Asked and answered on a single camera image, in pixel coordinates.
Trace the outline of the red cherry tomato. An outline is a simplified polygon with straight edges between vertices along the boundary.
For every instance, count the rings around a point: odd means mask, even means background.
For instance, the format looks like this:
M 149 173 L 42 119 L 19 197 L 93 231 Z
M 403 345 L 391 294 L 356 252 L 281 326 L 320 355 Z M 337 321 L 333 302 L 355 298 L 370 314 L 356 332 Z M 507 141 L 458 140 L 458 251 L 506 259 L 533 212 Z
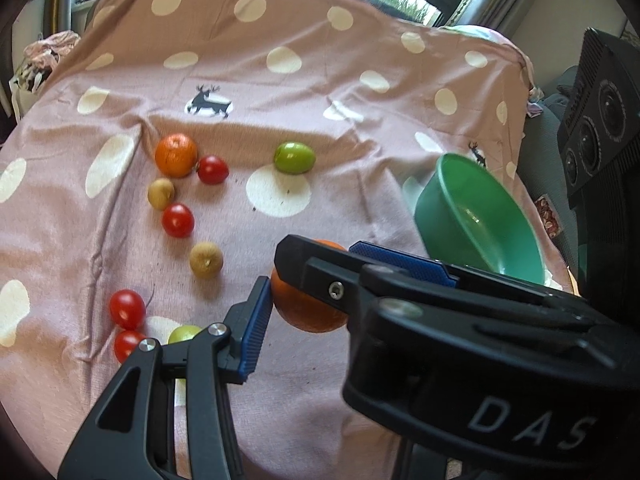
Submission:
M 114 355 L 119 363 L 123 363 L 128 359 L 131 352 L 137 348 L 138 344 L 145 338 L 142 333 L 136 330 L 122 330 L 117 334 L 114 340 Z
M 124 330 L 137 330 L 144 321 L 145 304 L 132 289 L 121 289 L 111 296 L 108 310 L 112 321 Z
M 163 211 L 162 227 L 165 233 L 171 237 L 189 237 L 194 226 L 193 214 L 185 204 L 173 203 Z
M 216 155 L 206 155 L 198 161 L 196 173 L 202 183 L 217 185 L 228 178 L 229 167 L 220 157 Z

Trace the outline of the large orange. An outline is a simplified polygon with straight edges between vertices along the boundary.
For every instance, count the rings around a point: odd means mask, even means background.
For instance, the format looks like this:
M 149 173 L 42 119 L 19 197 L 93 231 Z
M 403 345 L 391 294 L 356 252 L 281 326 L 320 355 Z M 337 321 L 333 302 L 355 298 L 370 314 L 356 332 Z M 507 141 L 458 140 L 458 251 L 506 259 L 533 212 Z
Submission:
M 171 133 L 158 142 L 154 153 L 156 166 L 170 178 L 187 177 L 198 162 L 198 146 L 183 133 Z

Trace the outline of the brown longan lower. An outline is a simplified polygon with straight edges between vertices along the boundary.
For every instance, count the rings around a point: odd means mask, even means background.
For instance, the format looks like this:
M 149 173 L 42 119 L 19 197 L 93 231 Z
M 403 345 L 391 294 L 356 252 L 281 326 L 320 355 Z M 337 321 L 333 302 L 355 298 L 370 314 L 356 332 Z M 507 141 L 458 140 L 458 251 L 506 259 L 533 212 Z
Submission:
M 199 242 L 190 251 L 189 264 L 197 278 L 213 278 L 224 266 L 224 254 L 213 242 Z

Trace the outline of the green plastic bowl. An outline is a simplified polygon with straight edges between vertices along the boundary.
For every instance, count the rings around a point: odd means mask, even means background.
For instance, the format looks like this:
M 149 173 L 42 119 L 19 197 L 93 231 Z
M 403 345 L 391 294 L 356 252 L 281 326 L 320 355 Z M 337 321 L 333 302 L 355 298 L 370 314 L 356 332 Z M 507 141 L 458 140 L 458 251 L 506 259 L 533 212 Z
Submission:
M 532 225 L 502 184 L 471 159 L 452 153 L 437 159 L 413 219 L 433 259 L 544 282 Z

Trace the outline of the red snack packet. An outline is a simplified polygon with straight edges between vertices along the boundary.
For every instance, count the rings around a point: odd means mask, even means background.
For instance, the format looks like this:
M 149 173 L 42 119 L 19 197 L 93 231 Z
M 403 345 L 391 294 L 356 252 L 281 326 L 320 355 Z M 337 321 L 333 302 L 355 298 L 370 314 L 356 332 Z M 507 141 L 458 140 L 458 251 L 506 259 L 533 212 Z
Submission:
M 535 200 L 535 207 L 548 237 L 550 240 L 554 240 L 555 237 L 558 237 L 562 233 L 563 227 L 553 207 L 552 201 L 549 200 L 546 194 L 541 195 Z

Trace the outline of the brown longan upper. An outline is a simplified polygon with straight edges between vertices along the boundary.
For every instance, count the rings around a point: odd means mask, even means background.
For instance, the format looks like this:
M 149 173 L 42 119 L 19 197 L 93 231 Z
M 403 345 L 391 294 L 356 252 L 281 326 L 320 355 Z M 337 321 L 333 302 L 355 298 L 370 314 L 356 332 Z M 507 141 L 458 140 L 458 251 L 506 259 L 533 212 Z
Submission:
M 175 199 L 176 189 L 171 180 L 160 178 L 154 180 L 146 191 L 149 204 L 158 211 L 164 211 Z

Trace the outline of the small green fruit bottom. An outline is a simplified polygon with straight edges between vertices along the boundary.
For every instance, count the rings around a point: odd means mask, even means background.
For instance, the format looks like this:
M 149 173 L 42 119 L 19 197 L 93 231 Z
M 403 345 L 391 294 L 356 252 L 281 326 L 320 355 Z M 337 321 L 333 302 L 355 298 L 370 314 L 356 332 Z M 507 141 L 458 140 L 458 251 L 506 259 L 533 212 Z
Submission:
M 201 327 L 196 325 L 181 325 L 176 327 L 168 337 L 168 344 L 178 344 L 193 339 L 201 331 Z

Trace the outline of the grey sofa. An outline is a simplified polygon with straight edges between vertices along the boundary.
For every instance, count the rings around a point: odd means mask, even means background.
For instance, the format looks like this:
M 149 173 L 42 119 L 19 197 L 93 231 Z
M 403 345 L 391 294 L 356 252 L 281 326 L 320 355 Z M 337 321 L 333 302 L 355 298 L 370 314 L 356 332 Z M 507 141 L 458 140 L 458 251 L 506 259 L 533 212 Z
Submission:
M 524 139 L 518 159 L 518 176 L 532 200 L 546 196 L 559 222 L 561 231 L 552 238 L 574 275 L 577 274 L 578 236 L 574 211 L 568 206 L 566 183 L 560 151 L 558 130 L 570 100 L 577 66 L 553 79 L 543 89 L 538 102 L 542 112 L 525 119 Z

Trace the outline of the pile of clothes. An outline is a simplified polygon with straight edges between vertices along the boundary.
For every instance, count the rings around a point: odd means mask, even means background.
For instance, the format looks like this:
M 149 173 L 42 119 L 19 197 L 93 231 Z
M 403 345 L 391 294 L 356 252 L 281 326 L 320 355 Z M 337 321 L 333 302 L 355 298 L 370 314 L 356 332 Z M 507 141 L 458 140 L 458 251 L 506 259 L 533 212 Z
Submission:
M 26 92 L 32 96 L 39 96 L 58 64 L 74 50 L 79 40 L 77 32 L 63 30 L 24 47 L 23 61 L 9 80 L 12 110 L 17 122 L 24 115 L 20 94 Z

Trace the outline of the red cherry tomato bottom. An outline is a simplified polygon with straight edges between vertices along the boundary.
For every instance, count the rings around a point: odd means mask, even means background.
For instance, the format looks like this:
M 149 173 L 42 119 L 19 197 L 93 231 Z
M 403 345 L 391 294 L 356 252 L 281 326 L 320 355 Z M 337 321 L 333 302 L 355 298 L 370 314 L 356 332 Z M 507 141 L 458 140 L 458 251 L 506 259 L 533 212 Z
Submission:
M 119 363 L 123 363 L 128 359 L 131 352 L 137 348 L 138 344 L 145 338 L 142 333 L 136 330 L 122 330 L 117 334 L 114 340 L 114 355 Z

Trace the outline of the brown longan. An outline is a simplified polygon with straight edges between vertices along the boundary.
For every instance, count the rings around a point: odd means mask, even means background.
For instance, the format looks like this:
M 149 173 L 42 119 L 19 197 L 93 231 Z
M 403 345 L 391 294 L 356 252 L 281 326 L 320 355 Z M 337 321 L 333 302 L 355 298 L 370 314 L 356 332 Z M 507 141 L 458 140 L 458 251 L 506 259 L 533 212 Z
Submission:
M 146 191 L 149 204 L 158 211 L 164 211 L 175 199 L 176 189 L 171 180 L 160 178 L 154 180 Z
M 213 278 L 224 266 L 224 254 L 213 242 L 199 242 L 190 251 L 189 264 L 197 278 Z

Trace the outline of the green fruit on cloth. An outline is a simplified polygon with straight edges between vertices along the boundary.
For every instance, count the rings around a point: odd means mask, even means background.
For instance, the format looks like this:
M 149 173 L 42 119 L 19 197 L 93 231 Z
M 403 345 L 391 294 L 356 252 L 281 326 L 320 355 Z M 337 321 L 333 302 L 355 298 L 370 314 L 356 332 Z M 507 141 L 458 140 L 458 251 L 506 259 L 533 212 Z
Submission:
M 285 174 L 304 174 L 314 168 L 315 162 L 314 150 L 299 142 L 284 142 L 273 155 L 273 165 Z

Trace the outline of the pink polka dot cloth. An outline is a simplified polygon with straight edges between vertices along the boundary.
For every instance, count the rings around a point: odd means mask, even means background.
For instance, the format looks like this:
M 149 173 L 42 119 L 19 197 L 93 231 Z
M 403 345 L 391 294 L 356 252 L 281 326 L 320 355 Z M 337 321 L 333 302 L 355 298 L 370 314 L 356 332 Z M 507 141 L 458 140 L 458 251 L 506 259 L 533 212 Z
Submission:
M 402 186 L 440 155 L 483 156 L 522 207 L 544 281 L 566 289 L 516 167 L 533 65 L 498 32 L 396 20 L 361 0 L 100 0 L 1 151 L 1 402 L 55 472 L 115 374 L 108 300 L 148 303 L 149 335 L 205 326 L 271 272 L 299 234 L 423 255 Z M 229 167 L 207 185 L 170 178 L 154 153 L 171 133 Z M 314 168 L 273 165 L 284 142 Z M 166 178 L 195 226 L 167 235 L 146 198 Z M 189 256 L 213 242 L 224 266 L 197 278 Z

